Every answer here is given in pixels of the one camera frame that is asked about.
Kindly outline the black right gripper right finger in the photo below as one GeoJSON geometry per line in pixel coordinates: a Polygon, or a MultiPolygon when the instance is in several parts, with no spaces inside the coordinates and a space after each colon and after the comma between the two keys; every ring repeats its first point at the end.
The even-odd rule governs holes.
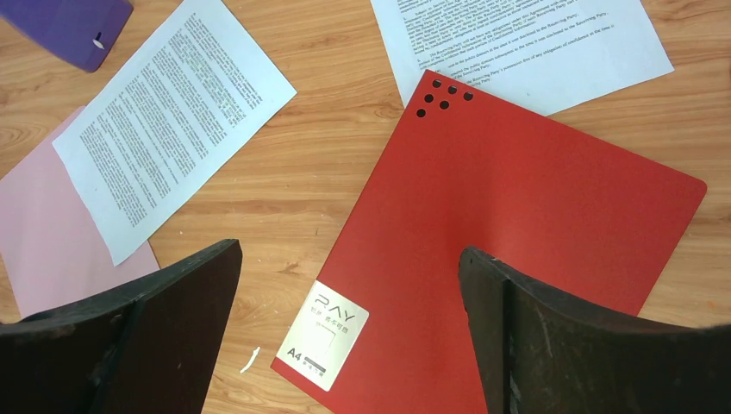
{"type": "Polygon", "coordinates": [[[490,413],[727,413],[730,328],[633,317],[474,247],[459,287],[490,413]]]}

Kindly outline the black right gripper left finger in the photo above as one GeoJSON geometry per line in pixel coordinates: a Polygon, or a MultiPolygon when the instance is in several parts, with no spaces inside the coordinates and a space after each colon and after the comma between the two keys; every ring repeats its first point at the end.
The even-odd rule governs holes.
{"type": "Polygon", "coordinates": [[[4,413],[198,413],[241,275],[235,239],[1,327],[4,413]]]}

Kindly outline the red folder with black inside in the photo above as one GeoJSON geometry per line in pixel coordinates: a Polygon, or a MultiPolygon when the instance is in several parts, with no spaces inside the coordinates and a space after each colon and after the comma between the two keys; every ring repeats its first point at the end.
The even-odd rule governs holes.
{"type": "Polygon", "coordinates": [[[706,191],[425,71],[272,369],[336,413],[483,413],[465,248],[636,315],[706,191]]]}

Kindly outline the printed white paper sheet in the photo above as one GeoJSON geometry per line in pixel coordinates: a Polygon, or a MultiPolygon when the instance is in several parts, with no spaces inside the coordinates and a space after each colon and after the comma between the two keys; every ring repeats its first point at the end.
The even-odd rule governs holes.
{"type": "Polygon", "coordinates": [[[672,72],[636,0],[375,1],[404,103],[438,72],[548,116],[672,72]]]}

